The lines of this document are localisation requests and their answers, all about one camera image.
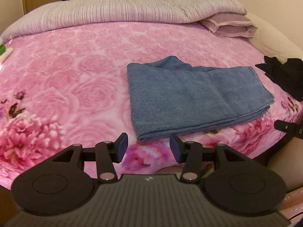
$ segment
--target purple flower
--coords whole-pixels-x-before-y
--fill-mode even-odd
[[[15,94],[15,98],[18,100],[22,100],[25,96],[25,91],[20,91],[17,94]]]

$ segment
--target ribbed surface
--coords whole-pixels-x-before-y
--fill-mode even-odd
[[[41,6],[8,27],[4,42],[22,35],[112,21],[196,22],[215,13],[246,14],[236,0],[71,0]]]
[[[124,175],[118,183],[100,186],[86,205],[71,213],[40,217],[21,212],[5,226],[284,227],[288,224],[279,213],[261,217],[226,213],[211,205],[197,186],[180,183],[174,175]]]

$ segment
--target metal screw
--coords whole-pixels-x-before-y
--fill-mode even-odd
[[[100,175],[100,178],[101,178],[102,180],[108,181],[108,180],[114,179],[114,178],[115,178],[115,175],[112,174],[112,173],[102,173],[102,174]]]
[[[184,173],[183,176],[182,176],[184,179],[186,180],[195,180],[198,178],[198,175],[195,174],[195,173]]]

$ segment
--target pink floral bedsheet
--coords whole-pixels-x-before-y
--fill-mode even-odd
[[[154,173],[176,162],[168,139],[139,142],[131,124],[126,66],[176,55],[193,66],[254,66],[263,55],[238,38],[217,37],[200,24],[112,22],[28,35],[0,70],[0,184],[73,144],[92,147],[129,136],[121,173]],[[255,157],[283,136],[276,119],[297,121],[302,103],[255,68],[276,103],[261,118],[227,129],[183,136],[207,146],[225,143]],[[96,177],[95,164],[85,171]]]

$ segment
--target folded towel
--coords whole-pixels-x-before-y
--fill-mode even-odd
[[[139,140],[247,123],[274,96],[251,67],[193,67],[169,56],[127,66],[131,120]]]

